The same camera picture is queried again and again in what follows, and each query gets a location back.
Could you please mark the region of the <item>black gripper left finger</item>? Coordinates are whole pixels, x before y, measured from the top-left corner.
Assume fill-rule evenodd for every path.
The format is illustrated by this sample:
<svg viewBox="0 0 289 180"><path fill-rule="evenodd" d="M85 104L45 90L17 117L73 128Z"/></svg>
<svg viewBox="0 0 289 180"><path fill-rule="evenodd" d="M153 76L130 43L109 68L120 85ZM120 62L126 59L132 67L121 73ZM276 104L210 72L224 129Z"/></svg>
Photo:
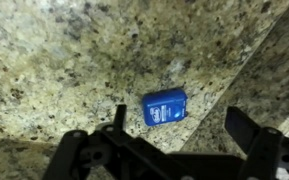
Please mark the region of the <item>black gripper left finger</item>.
<svg viewBox="0 0 289 180"><path fill-rule="evenodd" d="M127 106L125 104L118 105L113 121L113 128L115 130L124 129L126 114L127 114Z"/></svg>

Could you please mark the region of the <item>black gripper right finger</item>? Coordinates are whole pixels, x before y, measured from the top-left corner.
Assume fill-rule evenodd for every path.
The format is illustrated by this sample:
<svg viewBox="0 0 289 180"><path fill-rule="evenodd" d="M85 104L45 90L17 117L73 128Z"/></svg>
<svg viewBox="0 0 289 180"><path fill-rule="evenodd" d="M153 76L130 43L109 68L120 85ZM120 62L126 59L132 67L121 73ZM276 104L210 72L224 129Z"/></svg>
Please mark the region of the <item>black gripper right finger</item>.
<svg viewBox="0 0 289 180"><path fill-rule="evenodd" d="M256 122L234 106L227 108L224 128L245 154L260 130Z"/></svg>

